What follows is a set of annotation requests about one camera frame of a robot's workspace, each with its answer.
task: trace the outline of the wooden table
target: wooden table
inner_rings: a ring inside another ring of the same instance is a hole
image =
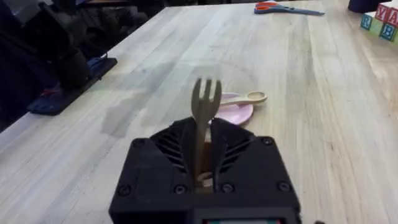
[[[119,64],[60,116],[5,130],[0,223],[110,223],[131,140],[189,116],[199,76],[268,94],[246,128],[276,139],[304,223],[397,223],[397,48],[337,0],[284,4],[326,16],[167,8],[110,51]]]

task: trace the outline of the scissors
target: scissors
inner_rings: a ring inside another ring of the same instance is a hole
[[[255,14],[265,14],[271,12],[289,12],[289,13],[297,13],[297,14],[312,15],[312,16],[322,16],[325,14],[324,12],[318,12],[306,9],[296,9],[294,7],[283,6],[274,1],[259,2],[256,4],[256,7],[254,8]]]

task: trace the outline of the wooden spoon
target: wooden spoon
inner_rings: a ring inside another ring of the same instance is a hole
[[[248,105],[262,103],[267,100],[267,95],[261,91],[253,91],[246,96],[237,96],[221,100],[220,106],[226,105]]]

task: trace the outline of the wooden fork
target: wooden fork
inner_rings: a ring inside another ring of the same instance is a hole
[[[216,88],[214,97],[210,98],[211,80],[206,80],[205,94],[200,98],[201,78],[199,78],[193,88],[191,109],[193,117],[197,124],[197,140],[195,149],[195,165],[193,181],[196,183],[197,178],[201,173],[201,163],[203,157],[203,149],[205,146],[206,130],[209,126],[209,121],[217,114],[221,102],[221,82],[216,81]]]

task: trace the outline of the vent slot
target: vent slot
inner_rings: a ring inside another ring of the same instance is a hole
[[[221,163],[220,174],[228,171],[239,159],[242,153],[248,148],[251,140],[245,139],[233,146],[227,146],[223,162]]]
[[[181,147],[175,133],[167,133],[155,142],[155,145],[163,152],[169,161],[181,173],[187,174],[185,169]]]

